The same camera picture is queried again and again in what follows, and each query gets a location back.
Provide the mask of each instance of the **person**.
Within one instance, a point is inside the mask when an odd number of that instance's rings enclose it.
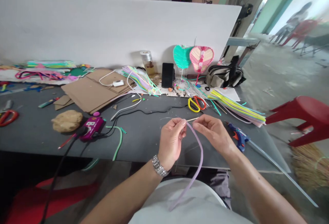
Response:
[[[306,223],[240,152],[220,120],[202,115],[193,122],[193,128],[204,135],[228,162],[238,187],[260,223]],[[169,171],[178,159],[185,136],[186,120],[181,118],[170,120],[162,128],[157,158],[164,170]],[[190,179],[161,182],[162,176],[155,170],[159,167],[154,167],[153,161],[147,162],[110,191],[81,224],[251,223],[226,209],[218,195],[200,181],[195,181],[181,202],[169,211]]]
[[[273,44],[281,43],[281,41],[289,36],[293,30],[299,25],[300,22],[304,21],[308,16],[308,9],[312,5],[312,2],[306,3],[302,9],[300,9],[297,13],[293,14],[290,19],[288,19],[287,24],[283,26],[274,36],[270,37],[270,42],[277,36],[276,40]]]

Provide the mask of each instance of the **left hand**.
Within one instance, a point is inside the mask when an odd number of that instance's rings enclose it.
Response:
[[[186,137],[186,120],[175,118],[161,129],[158,159],[166,171],[177,161],[182,148],[182,139]]]

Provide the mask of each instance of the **teal leaf craft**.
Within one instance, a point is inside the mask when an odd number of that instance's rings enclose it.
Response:
[[[173,50],[174,61],[180,69],[186,69],[190,66],[190,52],[193,47],[182,47],[176,45]]]

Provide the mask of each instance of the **scissors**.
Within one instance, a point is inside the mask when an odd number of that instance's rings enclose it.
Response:
[[[195,95],[193,95],[189,90],[186,90],[186,93],[187,93],[187,95],[190,97],[190,98],[188,99],[188,108],[189,108],[192,112],[198,113],[198,112],[200,112],[200,110],[205,110],[205,109],[206,109],[206,107],[207,107],[207,103],[206,103],[202,98],[198,97],[196,93],[195,93]],[[202,101],[202,103],[203,103],[203,106],[202,106],[202,107],[200,106],[198,100]],[[197,107],[196,110],[193,109],[193,108],[191,107],[191,102],[195,105],[195,107]]]
[[[12,100],[9,100],[6,103],[5,108],[0,111],[0,127],[9,125],[15,119],[17,119],[17,117],[18,117],[19,114],[15,110],[11,110],[11,107],[12,106],[13,106],[13,101]],[[6,121],[6,119],[8,118],[8,116],[10,114],[13,114],[12,117],[9,120]]]

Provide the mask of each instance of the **pink glue gun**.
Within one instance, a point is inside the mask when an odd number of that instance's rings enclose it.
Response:
[[[102,125],[105,121],[102,117],[90,117],[87,122],[82,126],[85,133],[79,138],[82,142],[88,142],[93,140],[95,133],[99,133],[102,130]]]

